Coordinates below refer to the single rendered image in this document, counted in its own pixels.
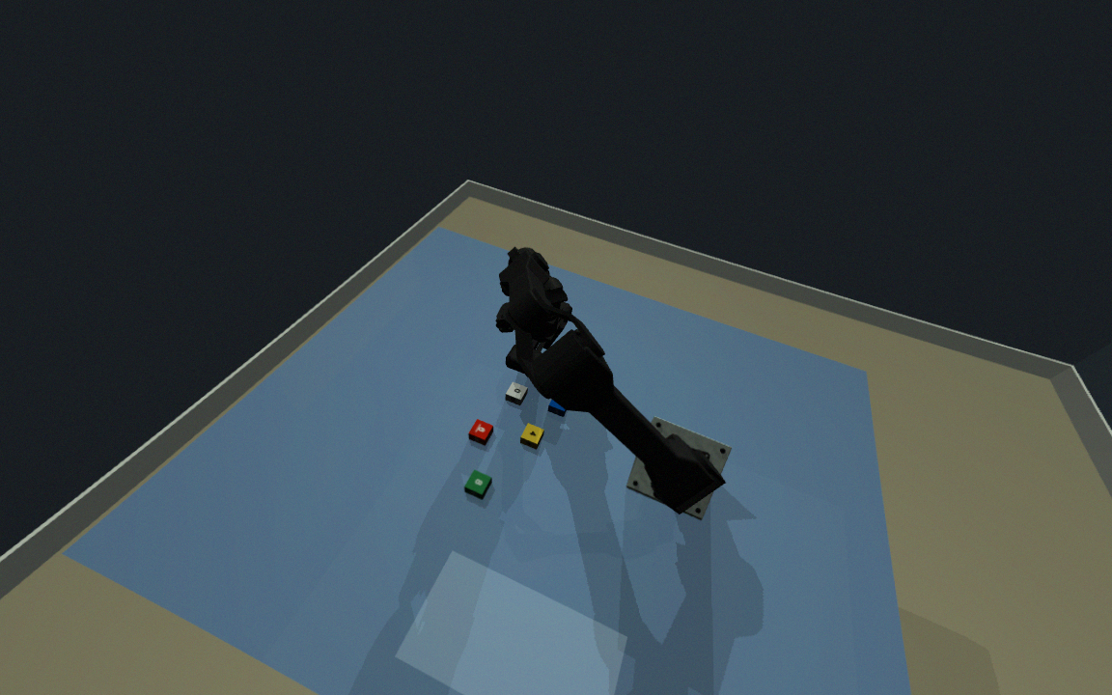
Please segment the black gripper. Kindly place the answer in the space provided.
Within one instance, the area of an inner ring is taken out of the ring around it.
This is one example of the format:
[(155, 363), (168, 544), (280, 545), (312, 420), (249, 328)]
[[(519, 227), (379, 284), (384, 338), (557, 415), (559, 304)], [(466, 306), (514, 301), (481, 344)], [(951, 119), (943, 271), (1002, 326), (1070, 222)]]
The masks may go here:
[[(568, 302), (560, 302), (560, 311), (572, 314), (572, 305)], [(544, 320), (530, 332), (534, 360), (538, 359), (542, 355), (542, 348), (547, 350), (552, 347), (552, 344), (555, 342), (557, 336), (559, 336), (562, 330), (564, 330), (566, 324), (568, 324), (567, 320), (560, 320), (559, 317), (553, 316), (547, 318), (547, 320)], [(508, 353), (506, 356), (506, 366), (507, 368), (512, 368), (514, 371), (526, 374), (522, 370), (522, 366), (516, 359), (516, 345), (512, 347), (512, 353)]]

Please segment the yellow block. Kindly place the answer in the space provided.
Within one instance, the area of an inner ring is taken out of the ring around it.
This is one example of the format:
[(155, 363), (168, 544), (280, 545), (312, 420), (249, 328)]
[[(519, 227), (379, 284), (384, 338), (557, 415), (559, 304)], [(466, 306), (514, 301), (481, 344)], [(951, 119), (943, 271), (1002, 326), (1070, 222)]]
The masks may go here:
[(543, 433), (544, 430), (542, 430), (542, 428), (534, 426), (534, 424), (528, 423), (528, 426), (526, 426), (525, 430), (522, 431), (520, 443), (524, 445), (532, 446), (532, 448), (534, 449), (538, 449), (538, 446), (542, 441)]

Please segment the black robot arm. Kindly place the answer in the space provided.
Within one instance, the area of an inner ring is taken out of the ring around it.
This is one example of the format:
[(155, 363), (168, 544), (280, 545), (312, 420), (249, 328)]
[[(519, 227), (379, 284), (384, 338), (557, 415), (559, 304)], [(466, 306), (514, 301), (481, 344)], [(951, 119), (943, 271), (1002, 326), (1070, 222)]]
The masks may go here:
[[(590, 413), (645, 463), (653, 497), (677, 514), (727, 483), (709, 461), (708, 453), (691, 448), (673, 431), (665, 438), (615, 388), (600, 344), (584, 322), (560, 311), (560, 302), (568, 302), (568, 294), (550, 276), (542, 254), (514, 247), (508, 255), (512, 259), (499, 278), (509, 302), (500, 305), (497, 328), (500, 332), (515, 331), (516, 359), (544, 398), (572, 413)], [(553, 316), (572, 321), (577, 329), (570, 329), (534, 360), (530, 332)]]

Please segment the red block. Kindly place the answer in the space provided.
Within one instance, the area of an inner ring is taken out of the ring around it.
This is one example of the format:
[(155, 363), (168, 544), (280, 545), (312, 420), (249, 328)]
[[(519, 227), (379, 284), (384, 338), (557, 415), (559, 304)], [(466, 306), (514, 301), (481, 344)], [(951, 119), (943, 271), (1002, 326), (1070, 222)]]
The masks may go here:
[(480, 419), (477, 419), (477, 421), (475, 421), (475, 426), (473, 426), (471, 430), (469, 430), (468, 433), (469, 439), (486, 445), (492, 437), (492, 431), (493, 431), (492, 424), (486, 421), (480, 421)]

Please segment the green block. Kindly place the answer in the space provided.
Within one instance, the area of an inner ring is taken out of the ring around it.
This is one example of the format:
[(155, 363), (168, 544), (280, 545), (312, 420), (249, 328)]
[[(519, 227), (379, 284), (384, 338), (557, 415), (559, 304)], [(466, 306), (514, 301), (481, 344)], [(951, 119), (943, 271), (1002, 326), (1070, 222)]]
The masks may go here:
[(488, 489), (490, 488), (490, 485), (492, 485), (490, 476), (488, 476), (487, 474), (483, 474), (483, 471), (475, 470), (471, 471), (471, 476), (469, 476), (469, 480), (467, 481), (466, 486), (464, 486), (464, 488), (466, 488), (466, 493), (473, 494), (473, 496), (480, 498), (480, 500), (483, 500)]

